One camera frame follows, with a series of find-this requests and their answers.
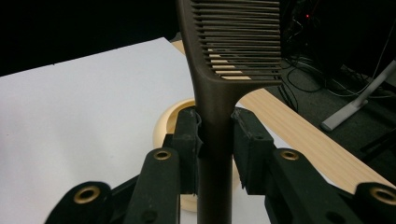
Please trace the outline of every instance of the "screw hole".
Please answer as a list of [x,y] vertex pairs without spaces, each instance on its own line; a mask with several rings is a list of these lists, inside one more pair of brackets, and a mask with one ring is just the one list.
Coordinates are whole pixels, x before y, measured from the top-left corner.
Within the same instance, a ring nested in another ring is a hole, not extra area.
[[88,186],[80,189],[74,197],[75,203],[90,203],[100,194],[100,189],[96,186]]

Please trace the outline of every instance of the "comb teeth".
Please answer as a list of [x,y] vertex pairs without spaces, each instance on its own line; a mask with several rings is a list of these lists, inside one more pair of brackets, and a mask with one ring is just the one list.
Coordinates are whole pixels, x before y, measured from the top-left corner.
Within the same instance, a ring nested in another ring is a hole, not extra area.
[[220,77],[280,77],[279,3],[193,0],[195,29],[206,64]]

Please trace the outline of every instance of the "dark background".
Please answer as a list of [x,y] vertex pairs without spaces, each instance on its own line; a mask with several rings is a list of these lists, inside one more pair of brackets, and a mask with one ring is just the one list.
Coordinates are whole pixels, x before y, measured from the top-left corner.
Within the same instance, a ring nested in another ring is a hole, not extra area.
[[173,0],[11,1],[0,8],[0,76],[178,31]]

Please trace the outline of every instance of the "metal stand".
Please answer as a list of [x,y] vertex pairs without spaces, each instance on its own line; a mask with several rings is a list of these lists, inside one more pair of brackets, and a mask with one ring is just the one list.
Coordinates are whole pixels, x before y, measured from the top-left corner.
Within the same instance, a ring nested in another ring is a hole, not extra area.
[[338,125],[364,107],[368,103],[367,98],[376,90],[376,88],[378,88],[388,77],[395,74],[396,58],[388,65],[388,67],[384,69],[384,71],[382,71],[381,74],[378,75],[376,79],[374,79],[374,81],[361,93],[358,98],[324,120],[320,124],[320,127],[326,132],[331,132],[334,130],[336,127],[338,127]]

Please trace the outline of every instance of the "comb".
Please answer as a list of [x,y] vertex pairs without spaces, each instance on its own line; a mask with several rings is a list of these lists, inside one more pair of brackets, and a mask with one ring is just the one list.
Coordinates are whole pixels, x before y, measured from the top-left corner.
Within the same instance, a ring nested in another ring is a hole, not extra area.
[[231,114],[244,95],[281,84],[279,3],[177,0],[177,15],[202,120],[198,223],[231,223]]

